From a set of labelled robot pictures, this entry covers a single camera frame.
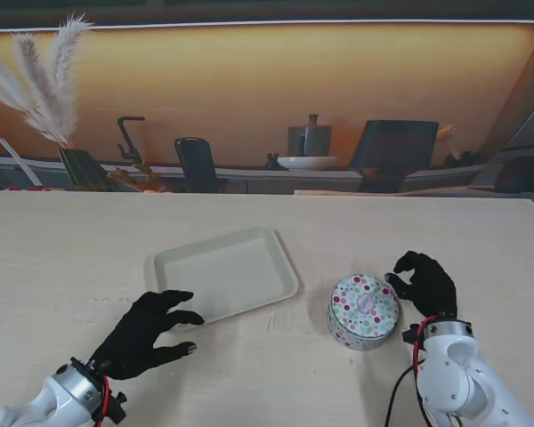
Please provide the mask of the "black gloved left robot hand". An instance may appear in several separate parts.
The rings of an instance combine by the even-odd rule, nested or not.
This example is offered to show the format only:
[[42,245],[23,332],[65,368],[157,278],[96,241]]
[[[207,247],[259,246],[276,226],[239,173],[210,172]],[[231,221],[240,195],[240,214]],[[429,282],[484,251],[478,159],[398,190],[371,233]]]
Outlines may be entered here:
[[177,310],[194,293],[166,290],[147,292],[137,299],[89,359],[94,371],[124,381],[193,353],[194,342],[156,347],[163,333],[178,325],[201,326],[205,320],[194,311]]

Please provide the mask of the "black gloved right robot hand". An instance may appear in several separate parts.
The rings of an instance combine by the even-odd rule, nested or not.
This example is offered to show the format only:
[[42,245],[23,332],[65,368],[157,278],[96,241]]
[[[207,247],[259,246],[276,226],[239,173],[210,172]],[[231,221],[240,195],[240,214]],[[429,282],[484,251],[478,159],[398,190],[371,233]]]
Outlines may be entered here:
[[428,255],[407,251],[384,278],[400,299],[412,302],[425,318],[457,318],[455,284]]

